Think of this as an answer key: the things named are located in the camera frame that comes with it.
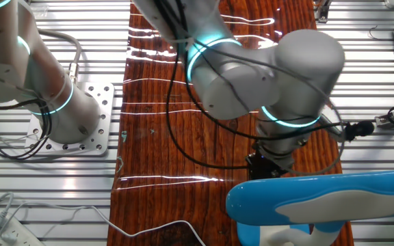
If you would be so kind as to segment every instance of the mounting plate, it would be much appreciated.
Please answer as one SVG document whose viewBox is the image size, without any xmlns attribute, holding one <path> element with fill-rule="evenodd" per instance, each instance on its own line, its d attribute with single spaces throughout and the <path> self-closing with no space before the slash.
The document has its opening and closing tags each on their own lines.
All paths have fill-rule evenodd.
<svg viewBox="0 0 394 246">
<path fill-rule="evenodd" d="M 95 131 L 83 141 L 73 144 L 56 143 L 50 139 L 39 150 L 36 156 L 102 156 L 107 151 L 111 113 L 114 100 L 114 86 L 111 83 L 78 82 L 80 90 L 89 93 L 100 106 L 100 121 Z M 28 135 L 35 134 L 40 137 L 42 129 L 40 121 L 31 116 Z M 36 138 L 28 137 L 25 147 L 36 143 Z"/>
</svg>

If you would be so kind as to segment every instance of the wood grain surface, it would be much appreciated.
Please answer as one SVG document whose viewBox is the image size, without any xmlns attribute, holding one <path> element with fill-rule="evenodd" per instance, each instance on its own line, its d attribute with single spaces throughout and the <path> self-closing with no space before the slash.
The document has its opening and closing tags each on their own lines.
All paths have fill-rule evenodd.
<svg viewBox="0 0 394 246">
<path fill-rule="evenodd" d="M 220 12 L 238 40 L 258 49 L 297 29 L 315 29 L 309 0 L 221 0 Z M 239 19 L 258 20 L 250 25 Z M 111 195 L 112 223 L 134 234 L 176 220 L 192 224 L 206 245 L 240 245 L 236 223 L 226 214 L 226 194 L 247 181 L 246 170 L 222 171 L 194 165 L 175 148 L 166 128 L 165 102 L 174 66 L 174 49 L 164 42 L 131 5 L 129 50 L 123 84 L 117 174 Z M 206 119 L 193 106 L 179 68 L 172 92 L 171 121 L 179 144 L 195 159 L 209 164 L 245 165 L 252 152 L 249 139 L 236 136 Z M 250 115 L 224 121 L 231 128 L 255 134 Z M 313 172 L 337 156 L 327 133 L 313 133 L 296 151 L 295 169 Z M 331 173 L 341 173 L 341 167 Z M 199 245 L 184 223 L 128 238 L 109 230 L 108 246 Z M 353 245 L 347 224 L 335 245 Z"/>
</svg>

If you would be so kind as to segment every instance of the white robotic arm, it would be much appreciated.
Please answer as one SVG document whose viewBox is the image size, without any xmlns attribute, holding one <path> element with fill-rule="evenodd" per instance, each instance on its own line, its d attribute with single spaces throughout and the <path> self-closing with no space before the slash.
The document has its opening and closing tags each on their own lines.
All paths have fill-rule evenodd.
<svg viewBox="0 0 394 246">
<path fill-rule="evenodd" d="M 133 2 L 168 42 L 176 44 L 176 37 L 188 41 L 180 45 L 179 53 L 185 54 L 186 48 L 190 48 L 188 56 L 182 57 L 186 61 L 187 80 L 194 85 L 209 114 L 219 120 L 229 120 L 258 109 L 262 120 L 257 124 L 257 133 L 261 137 L 313 128 L 327 100 L 304 82 L 271 66 L 301 74 L 325 95 L 331 93 L 343 69 L 343 48 L 335 39 L 318 31 L 294 31 L 278 46 L 251 50 L 242 47 L 226 28 L 213 0 L 182 0 L 180 4 L 175 0 Z M 182 23 L 174 21 L 180 16 L 177 8 L 180 5 L 187 31 Z M 159 11 L 159 6 L 170 11 Z M 268 66 L 227 57 L 217 51 Z M 258 141 L 255 147 L 259 159 L 265 157 L 279 166 L 275 175 L 279 176 L 293 165 L 291 153 L 308 138 L 309 134 L 305 134 L 277 141 Z M 253 158 L 250 156 L 248 160 L 251 165 Z"/>
</svg>

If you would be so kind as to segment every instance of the glowing light ring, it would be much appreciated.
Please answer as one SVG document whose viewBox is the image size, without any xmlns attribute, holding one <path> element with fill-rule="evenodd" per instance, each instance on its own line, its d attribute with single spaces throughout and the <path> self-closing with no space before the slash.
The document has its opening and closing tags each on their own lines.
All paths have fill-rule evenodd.
<svg viewBox="0 0 394 246">
<path fill-rule="evenodd" d="M 215 40 L 213 42 L 208 43 L 206 46 L 211 47 L 214 46 L 216 44 L 220 44 L 223 42 L 231 42 L 234 44 L 238 44 L 239 46 L 242 46 L 242 44 L 236 40 L 230 39 L 230 38 L 224 38 L 224 39 L 220 39 L 220 40 Z M 187 69 L 187 79 L 189 82 L 191 82 L 191 71 L 192 71 L 192 67 L 193 65 L 196 63 L 197 59 L 200 57 L 200 55 L 207 50 L 207 47 L 202 47 L 201 49 L 197 50 L 197 53 L 191 58 L 191 60 L 189 61 L 189 65 L 188 65 L 188 69 Z"/>
<path fill-rule="evenodd" d="M 49 114 L 57 113 L 58 111 L 62 110 L 69 103 L 71 98 L 73 97 L 73 93 L 74 93 L 74 84 L 71 83 L 71 94 L 69 95 L 68 100 L 66 100 L 66 102 L 62 106 L 60 106 L 58 109 L 49 112 Z M 35 112 L 32 112 L 32 114 L 42 115 L 41 113 L 35 113 Z"/>
<path fill-rule="evenodd" d="M 275 123 L 280 124 L 282 126 L 287 126 L 287 127 L 292 127 L 292 128 L 302 128 L 302 127 L 307 127 L 307 126 L 311 126 L 314 125 L 319 119 L 320 116 L 315 119 L 312 122 L 309 123 L 305 123 L 305 124 L 292 124 L 292 123 L 288 123 L 288 122 L 284 122 L 282 120 L 278 120 L 278 118 L 274 117 L 264 106 L 261 107 L 264 114 L 271 120 L 273 120 Z"/>
</svg>

